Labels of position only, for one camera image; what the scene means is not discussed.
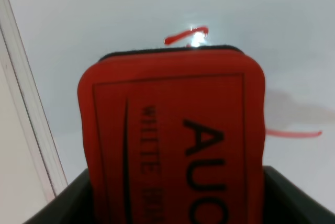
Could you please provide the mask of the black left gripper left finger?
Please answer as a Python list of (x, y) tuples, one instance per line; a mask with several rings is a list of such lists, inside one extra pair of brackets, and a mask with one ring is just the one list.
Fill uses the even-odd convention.
[(63, 192), (26, 224), (85, 224), (94, 223), (93, 191), (85, 169)]

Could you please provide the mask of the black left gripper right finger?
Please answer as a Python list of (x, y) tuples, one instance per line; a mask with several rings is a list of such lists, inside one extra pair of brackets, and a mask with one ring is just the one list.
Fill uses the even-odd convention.
[(271, 166), (263, 167), (261, 223), (334, 223), (334, 213), (308, 196)]

